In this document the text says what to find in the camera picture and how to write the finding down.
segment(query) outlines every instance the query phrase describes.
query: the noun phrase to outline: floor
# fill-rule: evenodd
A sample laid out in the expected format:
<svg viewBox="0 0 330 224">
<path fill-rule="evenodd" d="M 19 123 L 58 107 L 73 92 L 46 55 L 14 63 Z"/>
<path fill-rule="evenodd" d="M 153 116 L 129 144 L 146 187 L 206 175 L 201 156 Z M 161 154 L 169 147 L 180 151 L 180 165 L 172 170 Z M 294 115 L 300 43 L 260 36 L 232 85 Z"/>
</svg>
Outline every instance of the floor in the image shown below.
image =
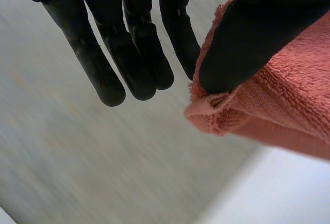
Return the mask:
<svg viewBox="0 0 330 224">
<path fill-rule="evenodd" d="M 224 1 L 190 1 L 200 44 Z M 43 7 L 0 0 L 0 206 L 18 224 L 190 224 L 255 153 L 184 119 L 189 81 L 157 0 L 152 16 L 175 84 L 108 108 Z"/>
</svg>

